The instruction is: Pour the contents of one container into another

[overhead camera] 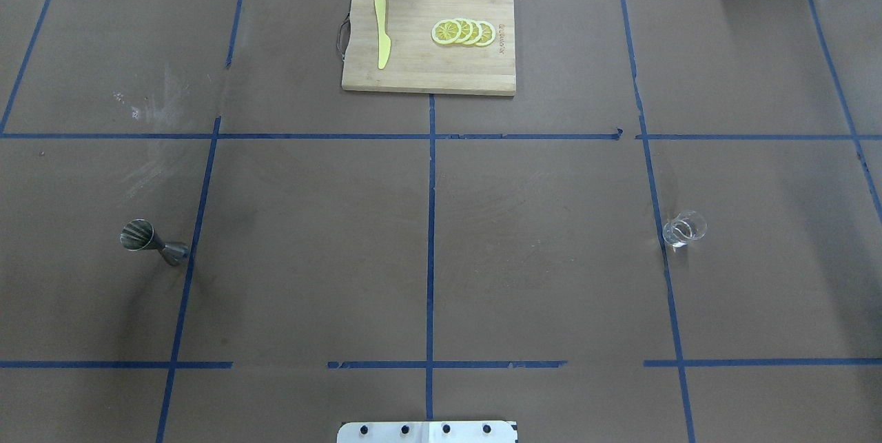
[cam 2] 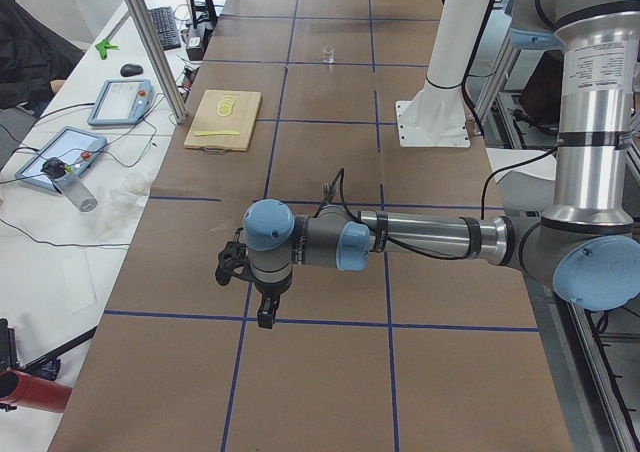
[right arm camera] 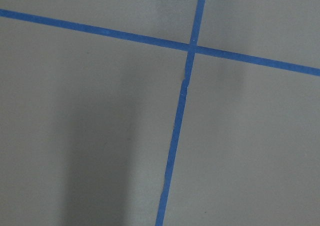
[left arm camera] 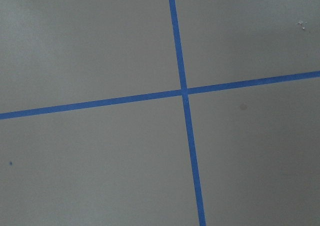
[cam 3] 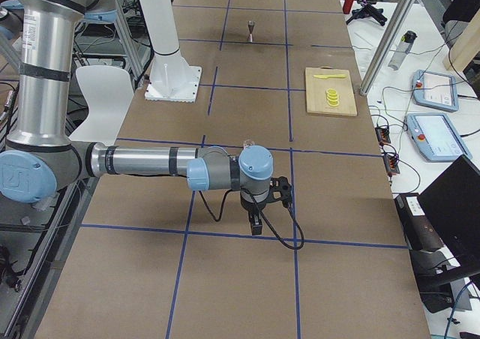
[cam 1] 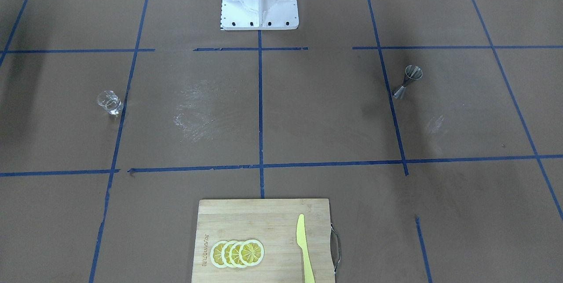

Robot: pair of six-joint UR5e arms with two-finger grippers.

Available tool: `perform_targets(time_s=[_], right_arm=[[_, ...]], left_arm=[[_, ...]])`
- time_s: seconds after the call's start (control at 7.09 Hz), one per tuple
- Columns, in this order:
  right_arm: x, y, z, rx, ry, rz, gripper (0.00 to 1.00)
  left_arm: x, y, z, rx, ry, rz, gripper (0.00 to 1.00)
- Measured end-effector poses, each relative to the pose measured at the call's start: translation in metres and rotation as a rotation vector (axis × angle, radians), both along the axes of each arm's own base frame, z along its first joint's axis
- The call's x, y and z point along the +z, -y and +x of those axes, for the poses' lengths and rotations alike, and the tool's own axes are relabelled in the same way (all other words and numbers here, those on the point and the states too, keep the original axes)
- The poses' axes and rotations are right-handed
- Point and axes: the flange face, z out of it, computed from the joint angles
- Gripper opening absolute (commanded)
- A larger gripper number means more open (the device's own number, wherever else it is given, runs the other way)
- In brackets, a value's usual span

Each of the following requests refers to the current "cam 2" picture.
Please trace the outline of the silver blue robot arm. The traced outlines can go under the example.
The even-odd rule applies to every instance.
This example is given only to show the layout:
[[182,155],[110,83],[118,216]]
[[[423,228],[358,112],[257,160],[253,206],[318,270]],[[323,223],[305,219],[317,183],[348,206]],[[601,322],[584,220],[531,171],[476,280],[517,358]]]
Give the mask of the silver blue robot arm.
[[517,269],[589,311],[615,309],[638,295],[639,245],[622,196],[639,0],[513,0],[511,28],[518,47],[564,56],[552,204],[538,219],[352,213],[342,175],[326,186],[312,216],[274,199],[258,201],[229,243],[239,257],[221,252],[216,279],[254,285],[261,327],[274,325],[295,266],[360,271],[371,254],[387,250]]

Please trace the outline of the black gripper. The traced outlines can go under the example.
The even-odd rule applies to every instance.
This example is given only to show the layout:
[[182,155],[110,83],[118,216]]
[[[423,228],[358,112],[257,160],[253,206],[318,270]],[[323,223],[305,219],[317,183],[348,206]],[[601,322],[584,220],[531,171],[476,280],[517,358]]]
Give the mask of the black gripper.
[[260,328],[274,326],[281,296],[287,292],[291,284],[292,272],[278,279],[273,277],[260,278],[258,275],[254,275],[254,285],[262,296],[257,312],[257,322]]

